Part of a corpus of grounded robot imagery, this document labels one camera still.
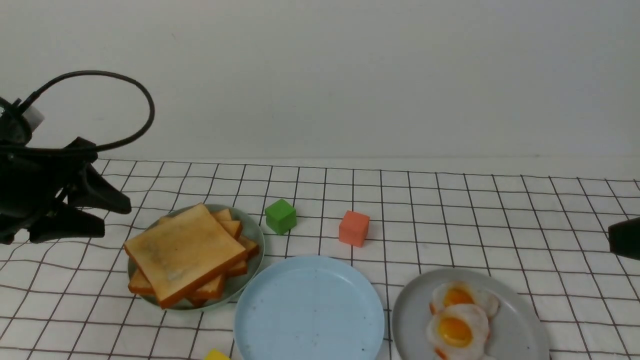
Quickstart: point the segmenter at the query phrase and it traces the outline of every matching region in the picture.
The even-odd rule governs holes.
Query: gray plate
[[[167,310],[203,311],[203,310],[214,309],[216,307],[226,304],[227,302],[229,302],[229,300],[234,298],[236,295],[240,295],[244,287],[249,283],[251,279],[253,279],[255,274],[257,274],[258,269],[260,268],[260,264],[262,263],[262,259],[264,258],[264,235],[262,233],[262,230],[260,229],[260,225],[258,225],[258,223],[256,223],[251,216],[247,215],[246,213],[236,208],[231,208],[226,205],[219,205],[219,204],[205,204],[205,205],[207,206],[207,209],[209,209],[209,211],[220,211],[227,208],[230,209],[231,216],[233,217],[233,219],[240,220],[242,222],[242,227],[243,227],[242,235],[245,235],[247,238],[255,241],[260,247],[260,253],[252,257],[251,260],[247,262],[249,270],[245,275],[234,276],[227,279],[227,281],[225,282],[225,292],[222,294],[222,298],[220,298],[219,300],[210,300],[210,301],[207,301],[207,303],[204,304],[202,307],[194,308],[190,302],[183,299],[178,304],[170,307]],[[182,213],[183,211],[186,211],[188,209],[191,209],[191,206],[189,206],[188,208],[182,208],[180,210],[173,211],[165,216],[174,217],[175,215],[178,215],[179,213]],[[152,227],[156,226],[157,223],[158,221],[154,222],[147,229],[151,229]],[[136,263],[134,263],[131,259],[129,259],[129,267],[127,269],[127,272],[129,273],[130,279],[133,276],[133,273],[136,272],[136,269],[137,269]],[[145,299],[147,302],[155,306],[158,306],[156,302],[156,298],[149,297],[149,296],[142,296],[142,298]]]
[[[485,352],[497,360],[548,360],[549,344],[531,305],[506,285],[491,277],[460,269],[428,272],[409,282],[398,295],[393,310],[391,332],[403,360],[433,359],[435,353],[426,339],[431,320],[429,302],[433,290],[449,281],[467,281],[500,299],[500,309],[491,321],[491,338]]]

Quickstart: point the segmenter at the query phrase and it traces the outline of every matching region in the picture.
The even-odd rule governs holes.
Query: grid tablecloth
[[[521,294],[548,331],[553,359],[640,359],[640,261],[608,252],[607,227],[640,216],[637,181],[343,168],[98,160],[131,198],[103,238],[0,248],[0,359],[240,359],[235,302],[205,313],[156,309],[127,290],[123,242],[173,209],[227,204],[266,233],[265,264],[341,259],[373,284],[388,321],[402,287],[442,267],[490,275]],[[265,206],[298,210],[274,235]],[[365,247],[337,240],[346,210],[371,217]],[[399,359],[388,332],[378,359]]]

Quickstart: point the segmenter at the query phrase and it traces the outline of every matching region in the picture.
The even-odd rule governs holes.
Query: toast
[[[229,235],[234,239],[238,239],[242,234],[242,222],[239,220],[223,220],[220,222],[220,225],[222,225],[222,227],[224,227]]]
[[[238,238],[238,242],[246,249],[248,259],[251,259],[260,252],[260,247],[258,246],[258,244],[244,235],[240,235],[240,237]]]
[[[163,309],[247,258],[245,247],[203,204],[125,241],[124,249]]]
[[[187,300],[193,305],[193,307],[203,306],[208,300],[217,300],[222,297],[225,291],[224,275],[216,277],[214,280],[209,281],[205,286],[196,290],[194,294],[187,297]],[[131,293],[143,296],[155,297],[154,289],[147,281],[144,275],[139,270],[133,273],[131,280],[129,281],[129,291]]]
[[[165,224],[169,222],[171,219],[172,218],[170,217],[161,217],[158,219],[158,224]],[[224,221],[221,221],[220,224],[225,228],[225,230],[229,233],[229,235],[232,235],[234,238],[237,239],[241,236],[240,234],[242,233],[242,223],[240,223],[240,221],[224,220]],[[235,264],[232,268],[227,270],[226,275],[227,277],[240,276],[240,275],[246,274],[247,271],[248,271],[248,267],[247,267],[246,261],[242,260],[242,261],[239,261],[237,264]]]
[[[231,217],[230,209],[223,209],[220,211],[215,211],[211,213],[211,215],[216,218],[217,221],[231,221],[233,218]]]

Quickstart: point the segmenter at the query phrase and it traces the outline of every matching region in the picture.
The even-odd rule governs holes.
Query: egg yolk
[[[456,304],[473,304],[474,299],[463,289],[451,288],[444,295],[444,306],[452,306]]]
[[[462,320],[444,318],[438,325],[438,333],[444,342],[452,347],[466,347],[471,343],[471,328]]]

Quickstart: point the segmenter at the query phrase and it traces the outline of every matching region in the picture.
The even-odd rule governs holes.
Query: empty plate
[[[384,332],[371,283],[324,256],[297,256],[262,271],[240,296],[234,326],[244,360],[373,360]]]
[[[449,281],[465,281],[488,290],[500,300],[498,313],[490,323],[491,337],[485,353],[498,360],[548,360],[549,344],[531,305],[520,295],[491,277],[468,270],[446,268],[416,277],[398,295],[393,310],[391,331],[403,360],[433,359],[427,342],[426,327],[431,320],[429,303],[433,290]]]

